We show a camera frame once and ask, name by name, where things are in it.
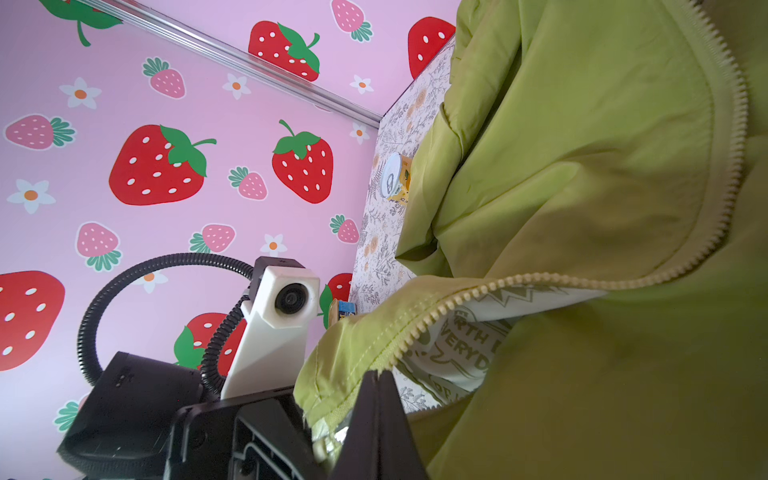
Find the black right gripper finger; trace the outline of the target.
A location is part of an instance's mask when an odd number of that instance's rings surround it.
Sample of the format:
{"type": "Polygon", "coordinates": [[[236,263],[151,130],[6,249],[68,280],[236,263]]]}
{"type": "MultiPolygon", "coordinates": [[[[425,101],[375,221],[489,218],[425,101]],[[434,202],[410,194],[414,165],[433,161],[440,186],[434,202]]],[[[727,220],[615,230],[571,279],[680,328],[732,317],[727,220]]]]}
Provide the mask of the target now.
{"type": "Polygon", "coordinates": [[[332,479],[426,479],[390,371],[368,371],[332,479]]]}

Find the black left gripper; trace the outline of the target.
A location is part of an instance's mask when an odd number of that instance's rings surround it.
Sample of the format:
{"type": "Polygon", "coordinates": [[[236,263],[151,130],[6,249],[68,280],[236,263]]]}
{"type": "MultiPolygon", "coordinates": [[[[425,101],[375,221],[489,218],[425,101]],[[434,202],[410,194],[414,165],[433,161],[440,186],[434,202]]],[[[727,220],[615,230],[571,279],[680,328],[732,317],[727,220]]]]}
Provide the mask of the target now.
{"type": "Polygon", "coordinates": [[[165,479],[325,479],[286,387],[180,409],[165,479]]]}

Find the green zip jacket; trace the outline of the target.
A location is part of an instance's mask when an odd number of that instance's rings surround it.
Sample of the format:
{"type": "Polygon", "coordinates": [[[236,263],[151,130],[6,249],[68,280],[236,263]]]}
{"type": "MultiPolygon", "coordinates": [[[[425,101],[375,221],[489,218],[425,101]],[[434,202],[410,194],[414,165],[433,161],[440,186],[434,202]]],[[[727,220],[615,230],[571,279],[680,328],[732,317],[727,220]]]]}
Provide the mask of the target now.
{"type": "Polygon", "coordinates": [[[298,377],[317,462],[398,369],[434,479],[765,478],[766,3],[464,1],[455,38],[412,278],[298,377]]]}

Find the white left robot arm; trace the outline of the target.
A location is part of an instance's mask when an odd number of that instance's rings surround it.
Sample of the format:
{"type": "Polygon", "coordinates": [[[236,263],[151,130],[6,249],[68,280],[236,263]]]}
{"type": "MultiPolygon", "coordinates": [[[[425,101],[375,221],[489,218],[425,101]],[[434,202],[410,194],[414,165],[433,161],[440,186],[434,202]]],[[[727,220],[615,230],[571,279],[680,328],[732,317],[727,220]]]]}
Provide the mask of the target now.
{"type": "Polygon", "coordinates": [[[247,264],[177,253],[131,267],[81,322],[77,355],[92,389],[59,456],[87,479],[322,478],[292,396],[319,300],[318,277],[293,259],[247,264]],[[198,365],[119,352],[102,366],[96,336],[107,306],[142,275],[179,266],[221,268],[249,282],[198,365]]]}

